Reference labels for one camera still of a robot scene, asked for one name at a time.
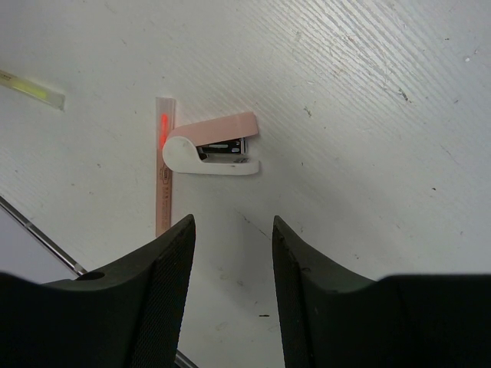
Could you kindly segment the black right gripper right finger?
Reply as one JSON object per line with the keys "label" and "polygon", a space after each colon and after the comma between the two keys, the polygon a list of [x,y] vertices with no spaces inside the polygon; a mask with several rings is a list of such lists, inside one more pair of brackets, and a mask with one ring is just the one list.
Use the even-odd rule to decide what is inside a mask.
{"label": "black right gripper right finger", "polygon": [[287,367],[488,367],[490,277],[373,281],[274,218],[272,258]]}

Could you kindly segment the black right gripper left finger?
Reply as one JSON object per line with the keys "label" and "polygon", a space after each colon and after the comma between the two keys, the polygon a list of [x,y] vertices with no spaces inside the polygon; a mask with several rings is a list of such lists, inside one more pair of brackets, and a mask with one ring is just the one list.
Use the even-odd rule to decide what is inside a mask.
{"label": "black right gripper left finger", "polygon": [[192,215],[74,280],[1,275],[3,367],[172,367],[196,243]]}

